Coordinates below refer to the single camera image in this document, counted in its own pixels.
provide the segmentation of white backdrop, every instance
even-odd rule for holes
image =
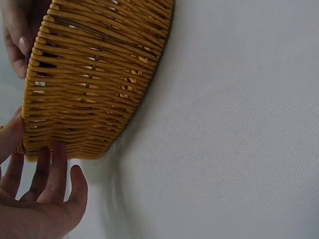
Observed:
[[[1,81],[1,120],[22,87]],[[143,105],[81,162],[70,238],[319,238],[318,125],[318,0],[177,0]]]

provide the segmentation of hand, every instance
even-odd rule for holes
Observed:
[[[0,163],[18,146],[23,136],[21,114],[0,130]],[[48,149],[40,151],[30,190],[15,199],[24,156],[13,154],[0,180],[0,238],[60,239],[81,221],[87,204],[87,182],[79,166],[71,169],[72,192],[63,202],[66,188],[67,152],[64,143],[55,143],[50,163]]]
[[[0,0],[0,3],[8,57],[13,70],[24,78],[27,71],[25,56],[32,49],[51,0]]]

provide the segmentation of wicker basket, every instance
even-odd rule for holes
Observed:
[[[53,0],[29,61],[23,152],[53,141],[96,159],[137,109],[165,45],[173,0]]]

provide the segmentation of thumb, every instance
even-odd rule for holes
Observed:
[[[22,142],[24,133],[21,112],[0,130],[0,164],[3,163]]]
[[[16,1],[6,1],[3,7],[5,26],[13,43],[23,55],[32,48],[31,31],[26,19],[26,6],[17,5]]]

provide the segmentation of finger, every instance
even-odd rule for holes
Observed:
[[[6,51],[8,53],[8,58],[13,70],[20,78],[25,78],[27,72],[27,62],[25,61],[25,56],[12,41],[11,35],[9,34],[7,28],[4,30],[3,35]]]
[[[67,175],[66,144],[55,142],[53,144],[52,165],[49,178],[43,193],[39,196],[40,203],[62,203],[65,195]]]
[[[21,53],[26,55],[32,47],[31,32],[26,19],[27,6],[22,1],[5,1],[2,7],[3,19],[11,39]]]
[[[66,234],[80,223],[87,206],[88,184],[79,166],[71,168],[71,183],[72,191],[69,200],[62,204],[62,208],[67,215],[67,221],[57,227],[59,228],[60,226],[62,231],[64,231],[62,228],[66,227]]]
[[[23,121],[21,113],[19,113],[0,130],[0,164],[3,163],[22,142],[23,133]]]
[[[44,148],[38,155],[38,163],[30,190],[22,196],[22,202],[35,202],[44,191],[50,170],[50,150]]]
[[[13,198],[16,197],[16,193],[20,186],[23,162],[24,155],[14,153],[11,157],[5,176],[1,178],[0,181],[0,188],[6,191]]]

